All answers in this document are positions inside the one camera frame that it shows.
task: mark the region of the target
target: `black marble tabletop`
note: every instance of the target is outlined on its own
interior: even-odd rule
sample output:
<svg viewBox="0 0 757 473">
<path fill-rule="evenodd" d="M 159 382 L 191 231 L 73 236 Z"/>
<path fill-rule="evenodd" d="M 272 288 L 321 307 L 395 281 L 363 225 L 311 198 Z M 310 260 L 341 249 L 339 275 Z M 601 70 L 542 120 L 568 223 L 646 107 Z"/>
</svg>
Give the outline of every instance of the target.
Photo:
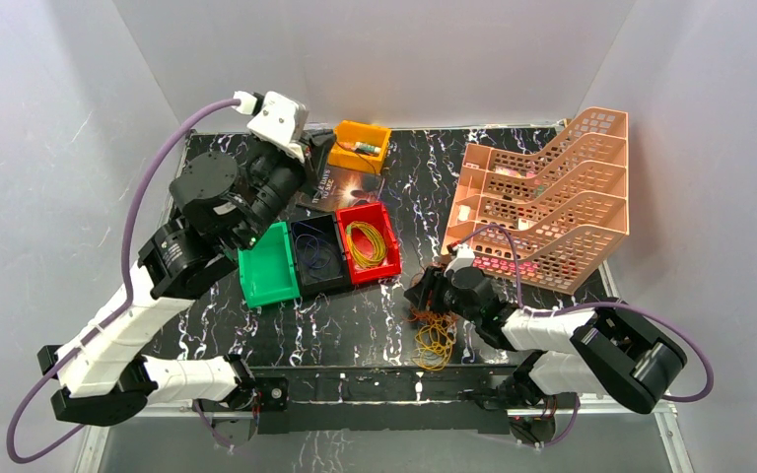
<svg viewBox="0 0 757 473">
<path fill-rule="evenodd" d="M 252 367 L 411 366 L 418 327 L 405 319 L 409 304 L 402 293 L 423 265 L 439 254 L 459 167 L 467 143 L 533 153 L 555 136 L 553 128 L 398 130 L 390 137 L 382 174 L 381 201 L 399 240 L 402 274 L 354 291 L 286 301 L 249 309 L 236 273 L 166 324 L 146 353 L 169 359 L 202 359 L 227 353 L 243 355 Z M 193 134 L 186 156 L 210 150 L 241 155 L 243 134 Z M 314 215 L 290 206 L 281 220 Z M 503 283 L 508 296 L 512 282 Z M 596 301 L 605 296 L 594 272 L 573 296 L 522 286 L 527 305 L 552 308 Z M 494 350 L 457 323 L 451 363 L 503 365 L 516 362 Z"/>
</svg>

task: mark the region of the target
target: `black box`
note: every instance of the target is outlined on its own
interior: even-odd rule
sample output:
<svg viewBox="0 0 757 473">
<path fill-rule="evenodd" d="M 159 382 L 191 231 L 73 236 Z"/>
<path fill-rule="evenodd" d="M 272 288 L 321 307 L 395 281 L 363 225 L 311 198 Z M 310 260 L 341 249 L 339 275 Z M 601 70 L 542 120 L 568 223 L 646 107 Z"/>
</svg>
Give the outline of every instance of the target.
<svg viewBox="0 0 757 473">
<path fill-rule="evenodd" d="M 289 222 L 289 236 L 301 296 L 352 287 L 335 214 Z"/>
</svg>

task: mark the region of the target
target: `orange box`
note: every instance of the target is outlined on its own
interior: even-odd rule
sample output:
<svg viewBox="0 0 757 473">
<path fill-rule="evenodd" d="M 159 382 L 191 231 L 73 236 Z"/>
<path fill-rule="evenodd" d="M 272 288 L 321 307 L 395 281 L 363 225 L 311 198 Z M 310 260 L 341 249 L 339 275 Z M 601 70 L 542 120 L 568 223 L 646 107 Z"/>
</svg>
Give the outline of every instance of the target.
<svg viewBox="0 0 757 473">
<path fill-rule="evenodd" d="M 390 143 L 390 129 L 380 126 L 366 125 L 355 121 L 342 121 L 335 127 L 335 137 L 338 143 L 362 142 L 368 145 L 381 147 L 378 156 L 368 154 L 356 154 L 347 151 L 336 143 L 329 152 L 328 163 L 340 168 L 360 170 L 381 174 L 381 166 L 384 157 L 387 156 L 387 145 Z"/>
</svg>

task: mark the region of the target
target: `red box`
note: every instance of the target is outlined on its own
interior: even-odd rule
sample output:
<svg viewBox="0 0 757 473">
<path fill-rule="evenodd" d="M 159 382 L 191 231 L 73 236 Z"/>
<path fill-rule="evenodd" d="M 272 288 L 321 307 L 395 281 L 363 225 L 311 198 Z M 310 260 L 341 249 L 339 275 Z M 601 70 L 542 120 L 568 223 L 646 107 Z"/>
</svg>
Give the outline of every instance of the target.
<svg viewBox="0 0 757 473">
<path fill-rule="evenodd" d="M 344 251 L 346 252 L 347 265 L 350 267 L 350 276 L 353 284 L 366 283 L 376 279 L 388 278 L 402 272 L 401 257 L 399 256 L 399 243 L 396 235 L 393 234 L 393 227 L 390 226 L 390 218 L 387 216 L 387 209 L 381 202 L 372 204 L 359 205 L 358 207 L 349 207 L 335 211 L 338 216 L 338 230 L 341 232 L 341 238 L 344 240 Z M 376 227 L 384 237 L 384 243 L 387 245 L 387 257 L 381 266 L 370 269 L 361 269 L 356 266 L 350 252 L 350 245 L 347 235 L 347 226 L 353 222 L 364 222 Z M 372 247 L 370 242 L 361 232 L 353 232 L 353 244 L 358 246 L 362 252 L 370 254 Z"/>
</svg>

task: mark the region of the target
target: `storage bin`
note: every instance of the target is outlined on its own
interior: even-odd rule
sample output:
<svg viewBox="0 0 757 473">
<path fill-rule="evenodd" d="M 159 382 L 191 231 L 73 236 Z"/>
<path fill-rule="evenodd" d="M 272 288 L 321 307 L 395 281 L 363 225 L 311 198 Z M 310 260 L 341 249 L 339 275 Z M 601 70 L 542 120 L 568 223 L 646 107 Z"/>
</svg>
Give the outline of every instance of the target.
<svg viewBox="0 0 757 473">
<path fill-rule="evenodd" d="M 335 212 L 338 218 L 338 231 L 344 242 L 344 251 L 346 252 L 347 265 L 350 269 L 350 278 L 353 284 L 361 284 L 376 279 L 388 278 L 402 272 L 401 257 L 399 256 L 399 243 L 393 228 L 390 225 L 390 218 L 387 216 L 387 209 L 381 202 L 360 205 L 358 207 L 349 207 L 339 209 Z M 387 256 L 384 262 L 375 268 L 361 268 L 352 258 L 352 248 L 347 241 L 347 226 L 353 222 L 364 222 L 376 227 L 376 230 L 384 239 L 387 246 Z M 364 254 L 371 254 L 372 246 L 367 238 L 359 231 L 353 231 L 352 240 L 355 245 Z"/>
<path fill-rule="evenodd" d="M 335 127 L 335 137 L 337 143 L 329 151 L 327 161 L 330 165 L 381 174 L 384 157 L 387 156 L 387 145 L 390 143 L 389 128 L 356 123 L 355 121 L 342 121 Z M 381 147 L 381 151 L 377 156 L 372 156 L 364 153 L 356 154 L 338 146 L 338 143 L 356 143 L 359 141 Z"/>
<path fill-rule="evenodd" d="M 301 296 L 352 286 L 335 214 L 290 222 L 289 228 Z"/>
<path fill-rule="evenodd" d="M 600 116 L 613 118 L 596 123 L 611 124 L 608 134 L 590 131 Z M 449 244 L 497 224 L 513 237 L 522 282 L 572 294 L 629 233 L 627 136 L 626 113 L 590 108 L 544 148 L 549 153 L 468 145 L 443 254 Z M 475 266 L 515 278 L 503 234 L 486 231 L 468 244 Z"/>
<path fill-rule="evenodd" d="M 248 307 L 300 296 L 285 222 L 272 225 L 253 249 L 240 251 L 239 264 L 240 285 Z"/>
</svg>

